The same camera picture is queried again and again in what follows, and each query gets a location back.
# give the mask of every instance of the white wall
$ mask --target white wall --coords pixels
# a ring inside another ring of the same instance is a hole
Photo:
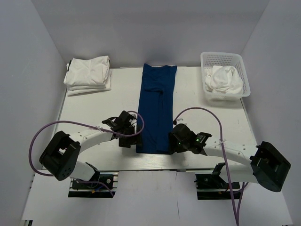
[[[65,62],[109,54],[119,67],[241,53],[269,0],[32,1]]]
[[[258,142],[269,141],[292,164],[283,187],[301,225],[301,1],[271,0],[242,52],[251,95],[246,108]]]
[[[0,1],[0,31],[0,222],[16,226],[33,176],[30,140],[57,116],[65,66],[30,0]],[[49,132],[35,145],[36,165]]]

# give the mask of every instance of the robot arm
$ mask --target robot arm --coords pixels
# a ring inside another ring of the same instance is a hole
[[[195,154],[223,157],[221,142],[208,133],[195,134],[186,125],[178,124],[169,134],[171,152],[192,151]],[[233,182],[258,183],[268,190],[280,192],[291,167],[286,158],[270,143],[244,145],[224,141],[228,160],[237,162],[229,170]],[[219,163],[213,180],[228,182],[224,163]]]
[[[119,117],[111,117],[102,123],[107,124],[117,133],[133,135],[135,127],[131,124],[134,116],[123,111]],[[93,181],[98,178],[99,171],[90,165],[77,161],[78,155],[83,151],[102,142],[119,139],[119,146],[130,147],[141,145],[140,135],[131,137],[118,137],[109,132],[87,129],[75,134],[57,132],[40,157],[40,163],[48,169],[58,180],[67,177]],[[195,134],[186,125],[178,124],[169,134],[170,154],[192,151],[195,154],[223,157],[221,142],[208,133]],[[268,190],[281,191],[284,180],[291,164],[270,143],[261,145],[244,145],[224,141],[228,160],[237,162],[230,165],[233,182],[253,182],[262,185]],[[216,165],[211,178],[214,181],[227,183],[225,163]]]
[[[111,117],[104,120],[103,124],[110,126],[114,132],[133,135],[135,127],[131,123],[134,119],[134,116],[123,111],[119,117]],[[95,129],[87,129],[71,135],[59,131],[54,135],[41,155],[40,163],[57,180],[71,177],[92,181],[93,178],[98,177],[98,170],[89,163],[77,161],[78,155],[95,145],[116,138],[118,136],[112,133]],[[119,146],[121,147],[130,147],[131,145],[139,144],[139,142],[140,135],[119,138]]]

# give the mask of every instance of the white cloth in basket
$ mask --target white cloth in basket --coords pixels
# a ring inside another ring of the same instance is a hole
[[[206,89],[212,93],[242,94],[243,81],[233,66],[214,65],[205,77]]]

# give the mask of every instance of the cable tie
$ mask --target cable tie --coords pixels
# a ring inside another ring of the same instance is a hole
[[[176,119],[173,120],[173,124],[176,126],[178,124],[178,121],[184,121],[184,119]]]
[[[103,131],[103,128],[102,127],[100,127],[99,125],[98,126],[96,126],[97,127],[97,130],[99,130],[99,131]]]
[[[226,139],[224,139],[224,140],[219,140],[219,142],[220,142],[220,145],[222,145],[222,144],[224,144],[224,143],[226,142]]]

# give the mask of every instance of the stack of folded clothes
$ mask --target stack of folded clothes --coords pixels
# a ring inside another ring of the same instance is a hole
[[[67,95],[111,90],[111,70],[109,56],[91,60],[72,59],[67,64],[64,84]]]

